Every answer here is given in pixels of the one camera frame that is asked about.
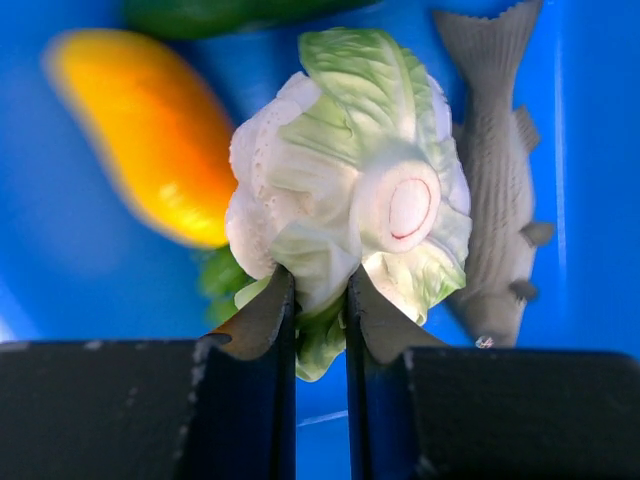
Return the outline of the blue plastic bin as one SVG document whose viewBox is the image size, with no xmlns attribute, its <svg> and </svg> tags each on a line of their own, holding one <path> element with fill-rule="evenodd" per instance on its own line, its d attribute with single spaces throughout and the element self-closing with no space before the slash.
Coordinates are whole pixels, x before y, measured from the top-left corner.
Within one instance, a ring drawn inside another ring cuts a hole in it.
<svg viewBox="0 0 640 480">
<path fill-rule="evenodd" d="M 299 67 L 296 41 L 374 27 L 411 48 L 464 111 L 464 84 L 431 1 L 377 5 L 174 47 L 234 122 Z M 43 69 L 50 40 L 119 28 L 117 1 L 1 5 L 1 331 L 17 340 L 191 337 L 205 330 L 195 255 L 138 222 L 110 187 Z M 539 299 L 521 348 L 639 352 L 639 5 L 549 1 L 518 74 L 541 134 L 536 212 L 556 226 L 538 252 Z"/>
</svg>

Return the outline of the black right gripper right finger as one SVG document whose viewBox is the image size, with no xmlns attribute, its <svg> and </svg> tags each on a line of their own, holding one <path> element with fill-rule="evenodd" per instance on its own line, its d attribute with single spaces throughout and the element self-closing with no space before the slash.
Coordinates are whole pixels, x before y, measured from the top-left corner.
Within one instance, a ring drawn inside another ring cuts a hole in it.
<svg viewBox="0 0 640 480">
<path fill-rule="evenodd" d="M 349 280 L 355 479 L 635 479 L 639 364 L 615 352 L 455 348 L 364 270 Z"/>
</svg>

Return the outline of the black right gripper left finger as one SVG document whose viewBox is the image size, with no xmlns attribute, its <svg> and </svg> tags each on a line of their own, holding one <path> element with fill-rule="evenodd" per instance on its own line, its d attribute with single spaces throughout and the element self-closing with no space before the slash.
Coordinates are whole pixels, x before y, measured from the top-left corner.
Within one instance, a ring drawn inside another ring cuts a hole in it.
<svg viewBox="0 0 640 480">
<path fill-rule="evenodd" d="M 292 479 L 294 280 L 198 339 L 1 347 L 5 479 Z"/>
</svg>

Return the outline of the white green cabbage toy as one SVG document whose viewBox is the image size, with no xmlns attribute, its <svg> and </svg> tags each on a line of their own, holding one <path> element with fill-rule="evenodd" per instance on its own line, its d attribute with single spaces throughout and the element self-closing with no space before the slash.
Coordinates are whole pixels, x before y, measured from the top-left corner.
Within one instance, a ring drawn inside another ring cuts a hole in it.
<svg viewBox="0 0 640 480">
<path fill-rule="evenodd" d="M 302 70 L 233 134 L 238 185 L 225 232 L 252 278 L 246 305 L 278 266 L 294 277 L 296 374 L 319 380 L 345 349 L 349 278 L 416 324 L 466 283 L 470 193 L 443 89 L 379 29 L 303 33 Z"/>
</svg>

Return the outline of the green cucumber toy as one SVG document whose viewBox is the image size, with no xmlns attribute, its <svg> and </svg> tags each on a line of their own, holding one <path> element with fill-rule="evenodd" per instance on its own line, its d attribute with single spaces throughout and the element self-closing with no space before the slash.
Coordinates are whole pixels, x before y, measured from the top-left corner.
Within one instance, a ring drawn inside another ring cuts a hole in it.
<svg viewBox="0 0 640 480">
<path fill-rule="evenodd" d="M 128 27 L 163 39 L 195 40 L 279 27 L 369 7 L 361 0 L 129 0 Z"/>
</svg>

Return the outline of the yellow orange pepper toy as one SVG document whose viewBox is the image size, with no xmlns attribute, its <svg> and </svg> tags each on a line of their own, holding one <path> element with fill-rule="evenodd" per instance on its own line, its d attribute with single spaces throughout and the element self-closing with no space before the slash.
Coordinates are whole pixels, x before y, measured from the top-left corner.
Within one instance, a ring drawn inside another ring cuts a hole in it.
<svg viewBox="0 0 640 480">
<path fill-rule="evenodd" d="M 52 38 L 43 66 L 139 221 L 183 245 L 226 244 L 231 122 L 187 61 L 146 35 L 95 28 Z"/>
</svg>

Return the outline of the green grapes toy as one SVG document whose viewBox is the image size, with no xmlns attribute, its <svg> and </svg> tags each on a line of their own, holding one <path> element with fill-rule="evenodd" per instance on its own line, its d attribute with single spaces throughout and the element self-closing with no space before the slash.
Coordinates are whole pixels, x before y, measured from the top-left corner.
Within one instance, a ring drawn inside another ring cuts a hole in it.
<svg viewBox="0 0 640 480">
<path fill-rule="evenodd" d="M 209 301 L 206 320 L 213 329 L 220 327 L 237 311 L 235 296 L 245 287 L 257 282 L 263 287 L 270 275 L 257 280 L 249 276 L 237 263 L 228 244 L 200 256 L 198 290 Z"/>
</svg>

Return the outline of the grey fish toy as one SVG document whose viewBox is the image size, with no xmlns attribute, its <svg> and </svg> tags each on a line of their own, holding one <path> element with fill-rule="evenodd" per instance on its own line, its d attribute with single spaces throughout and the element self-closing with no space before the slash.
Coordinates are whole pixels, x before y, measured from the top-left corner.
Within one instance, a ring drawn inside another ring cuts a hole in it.
<svg viewBox="0 0 640 480">
<path fill-rule="evenodd" d="M 530 155 L 540 135 L 526 106 L 513 105 L 518 68 L 542 2 L 520 1 L 495 18 L 435 10 L 432 18 L 467 86 L 453 135 L 467 180 L 472 231 L 466 285 L 446 302 L 478 348 L 515 346 L 536 251 L 555 227 L 534 217 Z"/>
</svg>

